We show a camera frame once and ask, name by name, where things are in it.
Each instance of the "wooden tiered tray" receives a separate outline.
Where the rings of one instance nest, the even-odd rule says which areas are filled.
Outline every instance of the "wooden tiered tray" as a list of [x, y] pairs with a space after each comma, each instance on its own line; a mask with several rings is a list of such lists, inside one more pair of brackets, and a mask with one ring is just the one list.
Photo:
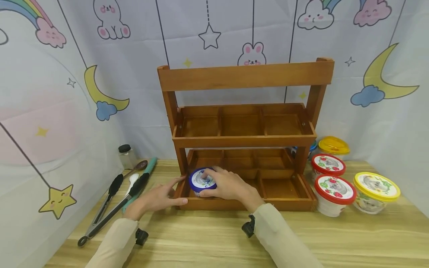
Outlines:
[[[314, 129], [333, 69], [334, 62], [328, 58], [311, 63], [258, 66], [173, 70], [168, 66], [159, 67], [158, 76], [182, 175], [189, 175], [196, 168], [217, 165], [240, 175], [279, 210], [314, 210], [317, 201], [302, 174], [310, 146], [316, 139]], [[277, 103], [177, 107], [175, 95], [175, 91], [182, 90], [300, 85], [310, 85], [306, 106]], [[298, 147], [293, 161], [285, 149], [287, 146]], [[185, 148], [193, 149], [186, 155]], [[234, 200], [196, 197], [188, 179], [179, 183], [175, 196], [189, 200], [180, 209], [245, 209]]]
[[[188, 171], [208, 166], [221, 166], [238, 174], [258, 189], [268, 203], [281, 211], [310, 211], [316, 198], [302, 175], [296, 174], [286, 149], [190, 150]], [[199, 198], [188, 180], [176, 189], [177, 197], [187, 197], [184, 210], [244, 210], [240, 202], [220, 198]]]

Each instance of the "plastic tub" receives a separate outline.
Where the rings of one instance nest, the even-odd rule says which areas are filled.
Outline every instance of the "plastic tub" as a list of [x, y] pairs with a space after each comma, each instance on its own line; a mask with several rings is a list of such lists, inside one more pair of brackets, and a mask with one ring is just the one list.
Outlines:
[[341, 176], [346, 172], [346, 164], [332, 155], [316, 154], [311, 159], [313, 181], [320, 175]]
[[380, 213], [387, 203], [397, 200], [401, 195], [401, 190], [393, 181], [379, 174], [357, 173], [353, 183], [357, 190], [353, 205], [368, 214]]
[[196, 196], [199, 197], [199, 193], [202, 190], [205, 189], [216, 189], [217, 185], [215, 183], [215, 180], [210, 177], [207, 176], [206, 178], [201, 178], [201, 175], [204, 173], [205, 169], [212, 169], [212, 168], [199, 168], [194, 170], [190, 175], [189, 175], [189, 185], [190, 188], [193, 190], [193, 192], [195, 193]]
[[319, 151], [322, 154], [331, 154], [341, 160], [350, 153], [348, 144], [334, 136], [324, 137], [319, 141]]
[[[308, 159], [310, 159], [311, 154], [317, 149], [317, 141], [314, 141], [313, 144], [310, 147], [310, 152], [308, 153]], [[296, 156], [296, 150], [298, 150], [298, 147], [293, 146], [290, 151], [292, 152], [292, 157], [295, 158]]]
[[338, 217], [356, 199], [353, 185], [337, 176], [321, 175], [314, 182], [317, 210], [329, 217]]

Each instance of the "wooden spoon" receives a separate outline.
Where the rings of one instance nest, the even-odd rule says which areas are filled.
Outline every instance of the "wooden spoon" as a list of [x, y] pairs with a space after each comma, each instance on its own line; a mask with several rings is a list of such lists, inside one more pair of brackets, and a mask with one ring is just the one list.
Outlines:
[[124, 176], [124, 179], [126, 177], [130, 176], [131, 174], [133, 174], [133, 172], [136, 171], [136, 170], [143, 170], [143, 169], [145, 169], [146, 166], [148, 166], [148, 161], [147, 160], [143, 160], [143, 161], [139, 162], [130, 172], [128, 172]]

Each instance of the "yellow lid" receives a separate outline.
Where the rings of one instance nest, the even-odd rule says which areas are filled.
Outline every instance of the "yellow lid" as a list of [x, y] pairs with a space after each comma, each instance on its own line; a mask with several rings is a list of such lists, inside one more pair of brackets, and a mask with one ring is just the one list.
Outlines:
[[319, 141], [319, 148], [328, 154], [348, 154], [348, 144], [334, 136], [327, 136]]
[[361, 172], [354, 176], [354, 186], [372, 199], [393, 202], [401, 195], [399, 187], [379, 174]]

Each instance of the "human hand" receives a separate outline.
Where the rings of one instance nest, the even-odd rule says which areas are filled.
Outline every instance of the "human hand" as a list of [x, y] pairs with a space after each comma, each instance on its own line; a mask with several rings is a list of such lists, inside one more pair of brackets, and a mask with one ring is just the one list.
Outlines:
[[148, 211], [158, 211], [171, 206], [187, 204], [186, 198], [170, 198], [174, 196], [173, 186], [184, 178], [174, 178], [167, 184], [157, 185], [144, 195], [141, 195], [127, 207], [124, 218], [138, 221]]
[[202, 190], [199, 193], [200, 197], [214, 196], [228, 200], [238, 200], [250, 213], [254, 213], [259, 206], [265, 204], [258, 191], [245, 183], [240, 176], [218, 166], [214, 166], [213, 169], [205, 169], [201, 177], [212, 177], [217, 184], [217, 188]]

